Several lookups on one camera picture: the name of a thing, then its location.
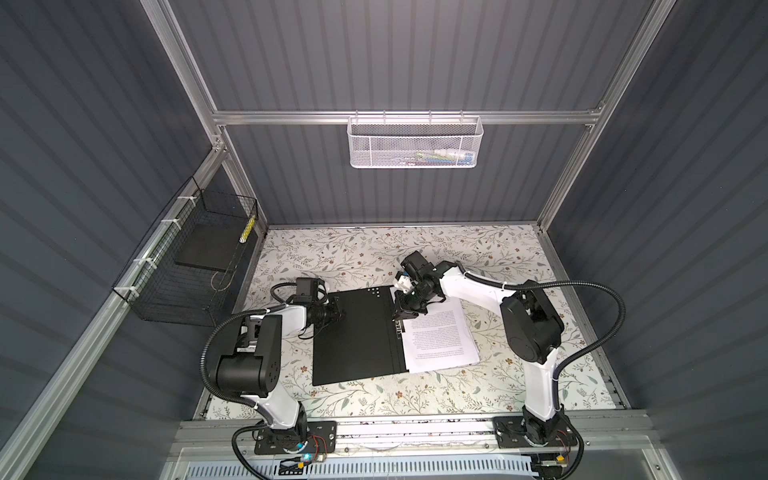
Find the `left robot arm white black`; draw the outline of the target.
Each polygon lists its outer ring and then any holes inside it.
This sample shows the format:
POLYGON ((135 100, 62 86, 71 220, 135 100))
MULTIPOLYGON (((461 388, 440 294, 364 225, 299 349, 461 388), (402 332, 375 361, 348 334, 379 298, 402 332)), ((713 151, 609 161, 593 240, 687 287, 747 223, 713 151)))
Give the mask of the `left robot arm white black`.
POLYGON ((273 306, 245 310, 218 325, 201 354, 200 375, 208 392, 255 410, 280 448, 298 452, 309 438, 307 414, 280 383, 282 341, 308 340, 342 317, 325 281, 302 277, 270 290, 273 306))

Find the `printed paper sheet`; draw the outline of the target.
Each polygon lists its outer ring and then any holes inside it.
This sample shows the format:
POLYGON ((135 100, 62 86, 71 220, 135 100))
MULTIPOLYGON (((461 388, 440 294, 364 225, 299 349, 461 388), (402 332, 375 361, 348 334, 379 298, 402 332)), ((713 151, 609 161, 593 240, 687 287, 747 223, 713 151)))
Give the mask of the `printed paper sheet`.
POLYGON ((477 364, 477 345, 459 299, 428 306, 426 315, 403 321, 402 343, 411 374, 477 364))

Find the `blue folder with black inside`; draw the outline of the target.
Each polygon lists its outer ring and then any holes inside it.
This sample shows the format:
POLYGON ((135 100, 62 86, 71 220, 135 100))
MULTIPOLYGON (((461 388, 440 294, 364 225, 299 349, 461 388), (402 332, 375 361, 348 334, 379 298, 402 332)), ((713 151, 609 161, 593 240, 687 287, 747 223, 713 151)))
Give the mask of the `blue folder with black inside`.
POLYGON ((330 300, 341 317, 313 338, 314 386, 407 371, 389 286, 333 292, 330 300))

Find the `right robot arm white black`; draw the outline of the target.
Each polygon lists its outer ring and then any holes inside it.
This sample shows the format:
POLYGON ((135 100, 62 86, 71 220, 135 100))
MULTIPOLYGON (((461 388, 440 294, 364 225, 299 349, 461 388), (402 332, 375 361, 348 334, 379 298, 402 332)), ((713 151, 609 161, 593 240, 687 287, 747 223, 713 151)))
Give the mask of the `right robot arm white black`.
POLYGON ((426 315, 430 305, 449 298, 465 300, 501 318, 507 343, 523 362, 525 437, 534 446, 547 445, 559 428, 560 403, 554 374, 565 326, 545 290, 564 284, 501 282, 473 274, 457 262, 434 265, 418 251, 408 255, 400 266, 395 276, 394 321, 426 315))

